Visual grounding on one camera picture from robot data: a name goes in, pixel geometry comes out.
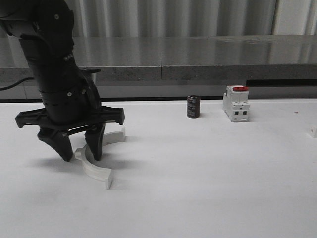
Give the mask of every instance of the robotic arm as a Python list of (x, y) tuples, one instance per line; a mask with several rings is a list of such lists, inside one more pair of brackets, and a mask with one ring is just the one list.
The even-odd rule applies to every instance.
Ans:
[(72, 53), (73, 12), (64, 0), (0, 0), (0, 25), (19, 38), (45, 108), (20, 112), (19, 128), (38, 125), (38, 138), (65, 160), (73, 156), (69, 136), (85, 131), (95, 160), (102, 154), (105, 124), (123, 124), (123, 109), (101, 106), (91, 73)]

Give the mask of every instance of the white circuit breaker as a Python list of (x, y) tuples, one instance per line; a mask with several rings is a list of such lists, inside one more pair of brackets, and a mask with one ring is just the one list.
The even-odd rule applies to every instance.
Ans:
[(242, 85), (227, 86), (222, 108), (233, 122), (246, 122), (249, 118), (249, 88)]

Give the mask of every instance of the corrugated wall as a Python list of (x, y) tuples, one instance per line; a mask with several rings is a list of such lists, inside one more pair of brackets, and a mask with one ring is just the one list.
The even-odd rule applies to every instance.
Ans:
[[(317, 0), (66, 0), (74, 36), (316, 33)], [(0, 31), (0, 37), (6, 37)]]

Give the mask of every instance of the electrolytic capacitor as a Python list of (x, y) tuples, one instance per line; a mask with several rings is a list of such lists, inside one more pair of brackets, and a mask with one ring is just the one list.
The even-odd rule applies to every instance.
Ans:
[(196, 95), (187, 97), (187, 116), (189, 118), (199, 117), (200, 97)]

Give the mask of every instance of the black cable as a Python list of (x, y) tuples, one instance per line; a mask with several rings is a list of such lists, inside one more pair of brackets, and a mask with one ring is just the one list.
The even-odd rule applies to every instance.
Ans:
[(32, 78), (32, 77), (23, 78), (23, 79), (21, 79), (21, 80), (15, 82), (15, 83), (13, 83), (13, 84), (7, 86), (7, 87), (0, 88), (0, 91), (8, 90), (8, 89), (10, 89), (10, 88), (15, 87), (16, 85), (19, 85), (20, 83), (23, 83), (23, 82), (26, 81), (26, 80), (33, 80), (33, 79), (34, 79), (34, 78)]

